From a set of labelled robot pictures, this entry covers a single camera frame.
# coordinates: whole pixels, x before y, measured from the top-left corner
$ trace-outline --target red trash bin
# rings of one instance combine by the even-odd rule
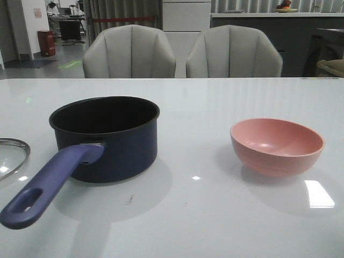
[[[42,56],[55,55],[55,43],[52,31],[38,31],[38,42]]]

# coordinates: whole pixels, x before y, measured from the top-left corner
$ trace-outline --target floor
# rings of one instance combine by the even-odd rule
[[[0,80],[5,78],[84,78],[82,62],[80,61],[89,44],[87,36],[83,35],[82,40],[85,41],[84,44],[76,43],[70,46],[63,46],[64,42],[57,38],[55,42],[55,55],[36,58],[40,60],[57,60],[56,62],[41,68],[2,69],[0,70]]]

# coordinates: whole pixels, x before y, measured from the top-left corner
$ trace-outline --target desk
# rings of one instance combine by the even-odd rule
[[[1,209],[56,152],[49,115],[113,95],[160,107],[156,161],[101,187],[69,179],[35,224],[0,225],[1,257],[342,257],[342,78],[2,80],[1,137],[27,142],[31,156],[0,181]],[[229,135],[252,117],[308,126],[325,149],[299,176],[258,176],[242,166]]]
[[[82,15],[80,17],[48,16],[48,20],[49,20],[50,29],[54,32],[55,35],[60,35],[60,33],[57,32],[57,30],[59,30],[59,25],[57,25],[59,22],[65,22],[65,21],[71,21],[71,20],[78,21],[80,24],[80,28],[82,29],[82,32],[84,33],[84,35],[86,35],[86,30],[85,30],[85,28],[81,22],[82,20],[85,20],[84,15]]]

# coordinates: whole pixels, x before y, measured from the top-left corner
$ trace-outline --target gray chair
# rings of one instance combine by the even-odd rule
[[[280,77],[282,58],[262,31],[225,25],[199,34],[186,69],[188,78]]]
[[[176,61],[163,31],[125,25],[97,36],[83,69],[85,78],[174,78]]]

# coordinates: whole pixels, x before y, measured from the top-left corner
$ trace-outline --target navy blue saucepan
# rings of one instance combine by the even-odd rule
[[[0,213],[11,229],[32,225],[69,176],[109,183],[147,169],[157,155],[159,107],[136,97],[114,96],[74,102],[54,111],[49,123],[59,152]]]

